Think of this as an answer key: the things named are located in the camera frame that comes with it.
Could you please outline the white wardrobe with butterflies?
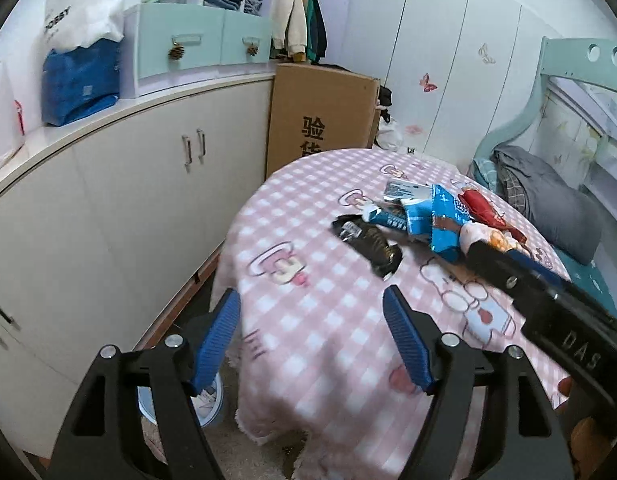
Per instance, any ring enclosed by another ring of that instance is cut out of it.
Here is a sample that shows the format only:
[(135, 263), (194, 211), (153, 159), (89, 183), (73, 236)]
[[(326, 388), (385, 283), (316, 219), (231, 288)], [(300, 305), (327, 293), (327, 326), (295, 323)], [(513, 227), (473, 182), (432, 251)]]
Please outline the white wardrobe with butterflies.
[(350, 0), (342, 63), (391, 89), (414, 151), (466, 169), (554, 37), (617, 39), (617, 19), (605, 0)]

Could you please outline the mint green drawer unit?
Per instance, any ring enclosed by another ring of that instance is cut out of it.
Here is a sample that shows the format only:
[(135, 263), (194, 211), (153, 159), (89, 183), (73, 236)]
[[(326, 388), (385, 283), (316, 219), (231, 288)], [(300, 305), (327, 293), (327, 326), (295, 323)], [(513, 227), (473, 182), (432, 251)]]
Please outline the mint green drawer unit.
[(270, 21), (261, 16), (195, 4), (138, 4), (124, 15), (121, 96), (272, 73), (270, 40)]

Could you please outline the blue white snack bag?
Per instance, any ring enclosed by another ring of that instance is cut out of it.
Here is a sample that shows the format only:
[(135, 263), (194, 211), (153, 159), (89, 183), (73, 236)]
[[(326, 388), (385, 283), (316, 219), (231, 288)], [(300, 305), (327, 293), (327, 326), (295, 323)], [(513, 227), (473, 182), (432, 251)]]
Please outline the blue white snack bag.
[(443, 185), (389, 179), (383, 198), (384, 205), (364, 206), (364, 221), (428, 242), (432, 252), (449, 263), (461, 258), (459, 235), (470, 214)]

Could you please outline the white red plastic bag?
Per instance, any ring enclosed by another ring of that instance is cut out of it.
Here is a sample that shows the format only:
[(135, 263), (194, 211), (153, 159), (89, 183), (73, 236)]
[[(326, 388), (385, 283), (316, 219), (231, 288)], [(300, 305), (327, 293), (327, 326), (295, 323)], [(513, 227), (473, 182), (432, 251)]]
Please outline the white red plastic bag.
[(0, 169), (22, 148), (24, 134), (7, 67), (0, 62)]

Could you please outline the blue fabric bag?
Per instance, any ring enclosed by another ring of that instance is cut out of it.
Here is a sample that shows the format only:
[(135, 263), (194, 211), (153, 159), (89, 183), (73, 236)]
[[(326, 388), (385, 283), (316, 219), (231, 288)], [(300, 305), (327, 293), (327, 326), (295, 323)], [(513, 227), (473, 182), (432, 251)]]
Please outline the blue fabric bag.
[(51, 50), (40, 89), (43, 123), (61, 127), (118, 102), (120, 55), (121, 44), (108, 39), (68, 52)]

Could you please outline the grey clothes pile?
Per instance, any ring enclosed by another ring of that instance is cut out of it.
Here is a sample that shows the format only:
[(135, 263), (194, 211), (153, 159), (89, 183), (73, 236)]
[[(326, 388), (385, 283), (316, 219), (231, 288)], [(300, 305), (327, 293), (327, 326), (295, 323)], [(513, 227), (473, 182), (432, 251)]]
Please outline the grey clothes pile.
[(519, 146), (495, 148), (492, 160), (499, 179), (513, 176), (525, 193), (525, 218), (549, 244), (588, 266), (603, 230), (599, 208), (593, 200), (567, 185), (545, 160)]

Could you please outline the light blue plastic trash bin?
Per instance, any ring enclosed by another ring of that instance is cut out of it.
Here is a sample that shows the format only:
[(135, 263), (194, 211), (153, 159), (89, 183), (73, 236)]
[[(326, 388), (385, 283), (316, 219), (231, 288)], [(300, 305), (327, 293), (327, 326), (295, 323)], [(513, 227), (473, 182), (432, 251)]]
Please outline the light blue plastic trash bin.
[[(138, 387), (137, 399), (141, 414), (154, 426), (158, 425), (151, 389), (149, 387)], [(197, 396), (194, 396), (191, 402), (201, 428), (213, 427), (223, 422), (226, 403), (224, 384), (220, 373), (217, 373), (212, 384), (204, 388)]]

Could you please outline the long white floor cabinet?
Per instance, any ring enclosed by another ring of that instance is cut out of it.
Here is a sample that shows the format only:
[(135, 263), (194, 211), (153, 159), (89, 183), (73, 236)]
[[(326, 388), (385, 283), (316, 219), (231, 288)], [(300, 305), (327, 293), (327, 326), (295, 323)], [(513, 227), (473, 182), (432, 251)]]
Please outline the long white floor cabinet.
[(260, 186), (273, 80), (56, 136), (0, 182), (0, 430), (49, 457), (96, 353), (134, 349)]

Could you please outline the hanging beige jacket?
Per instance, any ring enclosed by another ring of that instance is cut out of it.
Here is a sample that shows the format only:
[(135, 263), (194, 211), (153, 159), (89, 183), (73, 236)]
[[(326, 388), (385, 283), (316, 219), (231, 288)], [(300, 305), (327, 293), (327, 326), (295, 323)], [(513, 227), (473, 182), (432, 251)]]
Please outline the hanging beige jacket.
[(307, 26), (304, 0), (273, 0), (270, 8), (273, 47), (294, 62), (306, 61)]

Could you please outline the black snack wrapper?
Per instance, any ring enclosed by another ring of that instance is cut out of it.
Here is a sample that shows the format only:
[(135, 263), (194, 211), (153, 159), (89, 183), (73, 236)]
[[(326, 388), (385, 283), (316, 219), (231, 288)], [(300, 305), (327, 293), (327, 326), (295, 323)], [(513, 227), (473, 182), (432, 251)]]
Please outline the black snack wrapper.
[(383, 281), (397, 272), (403, 260), (401, 247), (391, 245), (378, 226), (366, 222), (359, 214), (337, 217), (331, 222), (331, 232), (365, 258)]

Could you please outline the white plastic shopping bag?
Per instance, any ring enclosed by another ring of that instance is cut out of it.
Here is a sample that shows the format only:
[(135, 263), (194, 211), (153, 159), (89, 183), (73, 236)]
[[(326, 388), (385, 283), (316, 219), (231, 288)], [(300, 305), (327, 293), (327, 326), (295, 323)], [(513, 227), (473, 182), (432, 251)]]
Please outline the white plastic shopping bag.
[(101, 39), (124, 37), (124, 0), (46, 0), (44, 41), (47, 51), (70, 52)]

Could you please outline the red snack wrapper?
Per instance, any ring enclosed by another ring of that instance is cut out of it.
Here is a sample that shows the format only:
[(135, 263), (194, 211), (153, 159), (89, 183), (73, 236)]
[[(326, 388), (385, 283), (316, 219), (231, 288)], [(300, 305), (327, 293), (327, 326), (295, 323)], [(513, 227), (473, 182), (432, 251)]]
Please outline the red snack wrapper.
[(468, 209), (471, 218), (492, 229), (508, 232), (520, 244), (527, 242), (525, 234), (507, 222), (479, 191), (474, 188), (464, 188), (458, 198)]

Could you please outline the brown cardboard box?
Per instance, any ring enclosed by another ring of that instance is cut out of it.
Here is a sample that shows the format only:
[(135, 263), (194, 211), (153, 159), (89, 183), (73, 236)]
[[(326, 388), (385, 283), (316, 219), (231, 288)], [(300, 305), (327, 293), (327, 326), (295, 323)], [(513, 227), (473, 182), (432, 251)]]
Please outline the brown cardboard box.
[(266, 174), (295, 160), (373, 144), (379, 81), (305, 64), (277, 66), (270, 104)]

